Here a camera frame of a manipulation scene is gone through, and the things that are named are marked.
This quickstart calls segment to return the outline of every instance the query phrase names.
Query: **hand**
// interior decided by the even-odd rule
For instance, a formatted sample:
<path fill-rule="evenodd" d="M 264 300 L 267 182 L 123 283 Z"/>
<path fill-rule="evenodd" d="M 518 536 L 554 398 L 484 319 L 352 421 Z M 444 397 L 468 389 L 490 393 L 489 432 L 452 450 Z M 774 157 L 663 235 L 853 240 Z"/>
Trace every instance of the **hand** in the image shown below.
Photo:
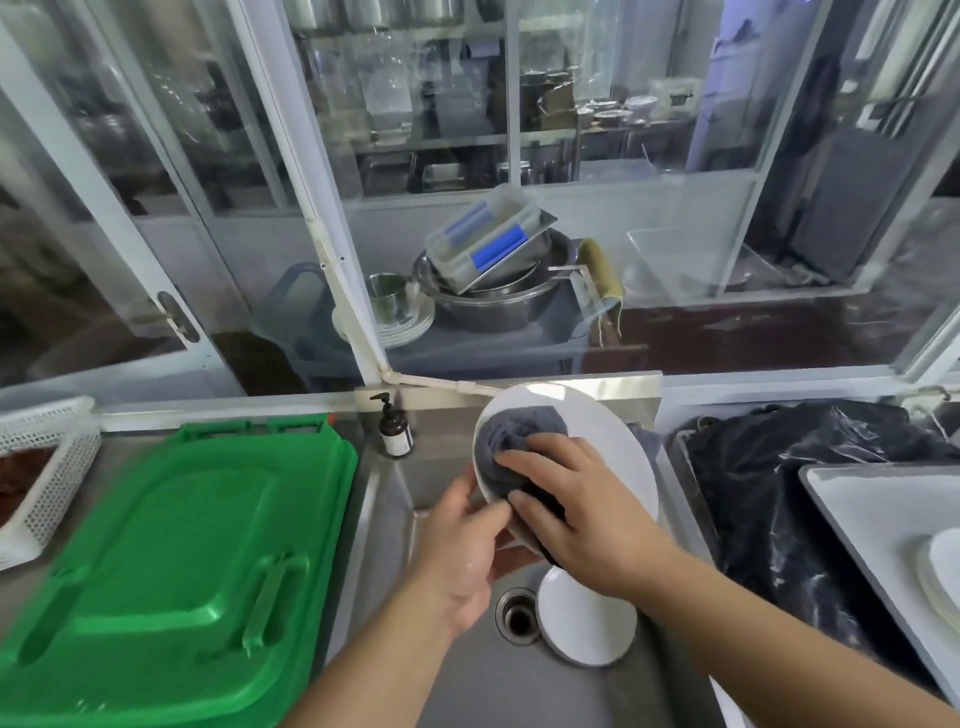
<path fill-rule="evenodd" d="M 496 461 L 553 494 L 566 523 L 521 491 L 510 493 L 510 503 L 573 578 L 636 602 L 636 589 L 654 575 L 661 557 L 676 551 L 670 537 L 587 441 L 541 433 L 528 437 L 527 445 L 534 451 L 507 450 Z"/>
<path fill-rule="evenodd" d="M 540 559 L 525 546 L 497 548 L 512 539 L 504 530 L 510 506 L 501 501 L 471 508 L 476 486 L 476 473 L 467 463 L 430 513 L 407 574 L 407 582 L 416 584 L 428 603 L 432 598 L 453 637 L 487 610 L 494 581 Z"/>

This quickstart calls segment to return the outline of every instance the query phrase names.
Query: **dish cloth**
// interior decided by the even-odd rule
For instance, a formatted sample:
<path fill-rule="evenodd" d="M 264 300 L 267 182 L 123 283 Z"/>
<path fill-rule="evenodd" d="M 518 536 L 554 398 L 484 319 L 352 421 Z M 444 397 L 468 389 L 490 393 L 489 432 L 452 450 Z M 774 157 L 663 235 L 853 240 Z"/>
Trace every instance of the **dish cloth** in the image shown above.
<path fill-rule="evenodd" d="M 515 407 L 497 412 L 483 423 L 477 433 L 473 456 L 477 470 L 487 486 L 498 496 L 506 498 L 511 491 L 521 490 L 533 496 L 564 520 L 564 507 L 556 498 L 536 485 L 530 478 L 498 464 L 493 456 L 506 449 L 529 451 L 527 437 L 538 432 L 559 432 L 566 435 L 566 423 L 560 413 L 549 406 Z"/>

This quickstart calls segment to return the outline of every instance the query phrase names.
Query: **door handle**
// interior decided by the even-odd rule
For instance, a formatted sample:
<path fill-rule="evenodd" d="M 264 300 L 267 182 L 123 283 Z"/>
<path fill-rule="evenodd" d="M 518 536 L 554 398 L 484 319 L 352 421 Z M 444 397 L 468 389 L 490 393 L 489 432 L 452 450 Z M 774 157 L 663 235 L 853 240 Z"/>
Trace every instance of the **door handle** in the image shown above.
<path fill-rule="evenodd" d="M 167 322 L 180 336 L 191 344 L 196 344 L 200 341 L 200 332 L 197 331 L 197 328 L 187 315 L 183 313 L 183 308 L 177 303 L 177 299 L 166 291 L 160 291 L 156 294 L 156 302 L 162 309 L 162 313 L 148 313 L 141 316 L 133 316 L 127 320 L 127 323 L 136 325 Z"/>
<path fill-rule="evenodd" d="M 909 118 L 914 104 L 922 101 L 926 94 L 913 96 L 890 96 L 883 99 L 873 99 L 860 108 L 856 119 L 856 128 L 867 132 L 879 133 L 888 138 L 899 136 L 906 127 L 905 120 Z M 901 124 L 891 124 L 893 117 L 904 119 Z"/>

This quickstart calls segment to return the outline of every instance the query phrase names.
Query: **green plastic lid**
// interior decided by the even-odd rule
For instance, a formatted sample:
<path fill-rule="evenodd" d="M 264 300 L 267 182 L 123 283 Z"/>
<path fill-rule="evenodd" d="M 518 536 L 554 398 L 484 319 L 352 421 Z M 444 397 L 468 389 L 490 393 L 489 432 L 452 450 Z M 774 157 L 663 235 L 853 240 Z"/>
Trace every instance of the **green plastic lid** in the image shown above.
<path fill-rule="evenodd" d="M 356 452 L 325 416 L 270 430 L 189 426 L 118 480 L 0 647 L 0 725 L 174 725 L 272 694 L 285 710 Z"/>

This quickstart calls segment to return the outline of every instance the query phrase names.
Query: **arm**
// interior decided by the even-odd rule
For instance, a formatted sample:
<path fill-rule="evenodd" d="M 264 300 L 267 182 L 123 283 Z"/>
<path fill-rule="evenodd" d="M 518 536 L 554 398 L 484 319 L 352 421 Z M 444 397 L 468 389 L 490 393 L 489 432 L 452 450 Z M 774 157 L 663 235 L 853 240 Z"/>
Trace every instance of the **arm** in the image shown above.
<path fill-rule="evenodd" d="M 760 725 L 960 727 L 949 705 L 737 586 L 677 548 L 582 440 L 534 435 L 537 452 L 500 464 L 530 477 L 566 510 L 510 502 L 578 581 L 633 602 L 683 637 L 699 662 Z"/>
<path fill-rule="evenodd" d="M 282 728 L 416 725 L 446 651 L 490 604 L 491 583 L 538 560 L 523 547 L 496 550 L 511 510 L 497 503 L 471 514 L 475 487 L 468 466 L 434 507 L 400 586 Z"/>

